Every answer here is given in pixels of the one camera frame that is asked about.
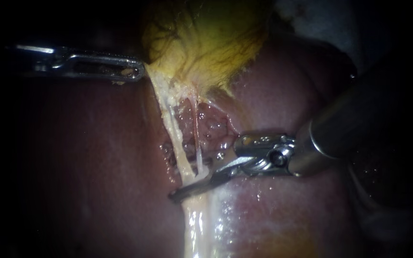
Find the black shaft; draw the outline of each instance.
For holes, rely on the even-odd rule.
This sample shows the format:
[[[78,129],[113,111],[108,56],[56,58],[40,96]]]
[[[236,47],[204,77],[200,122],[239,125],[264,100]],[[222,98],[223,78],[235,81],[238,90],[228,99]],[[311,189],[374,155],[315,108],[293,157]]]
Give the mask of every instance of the black shaft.
[[[386,133],[402,113],[403,63],[396,52],[389,54],[305,123],[296,134],[290,172],[314,174],[351,153],[362,141]]]

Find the dark background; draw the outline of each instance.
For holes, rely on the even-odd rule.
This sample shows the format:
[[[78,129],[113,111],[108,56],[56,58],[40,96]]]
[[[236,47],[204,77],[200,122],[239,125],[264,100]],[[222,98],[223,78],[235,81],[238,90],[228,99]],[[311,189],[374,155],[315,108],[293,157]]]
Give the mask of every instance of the dark background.
[[[29,117],[42,112],[33,107],[42,107],[48,92],[32,91],[32,86],[1,69],[3,46],[12,43],[66,45],[118,54],[141,53],[138,21],[144,3],[101,3],[106,6],[96,7],[38,4],[4,5],[5,11],[0,11],[0,257],[56,257],[54,250],[46,249],[46,239],[37,231],[35,222],[24,214],[23,185],[19,177],[25,165],[21,164],[19,154],[30,139],[27,125],[33,123]],[[380,55],[390,43],[407,46],[408,32],[413,27],[406,6],[390,1],[354,0],[353,4],[360,14],[359,30],[369,59]],[[387,28],[390,33],[387,37],[374,34],[374,26],[378,24],[369,19],[371,14],[379,18],[380,26]],[[409,257],[413,257],[413,245]]]

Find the metal forceps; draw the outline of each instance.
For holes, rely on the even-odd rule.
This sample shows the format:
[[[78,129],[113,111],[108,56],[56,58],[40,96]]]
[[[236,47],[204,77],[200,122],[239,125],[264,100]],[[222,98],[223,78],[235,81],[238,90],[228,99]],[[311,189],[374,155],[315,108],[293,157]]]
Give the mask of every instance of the metal forceps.
[[[45,48],[29,45],[6,47],[8,70],[25,77],[69,77],[136,82],[144,76],[137,58],[68,47]]]
[[[236,176],[292,175],[288,162],[293,154],[295,140],[285,134],[247,134],[235,140],[225,150],[206,155],[204,164],[209,166],[208,175],[168,195],[175,203],[205,193]]]

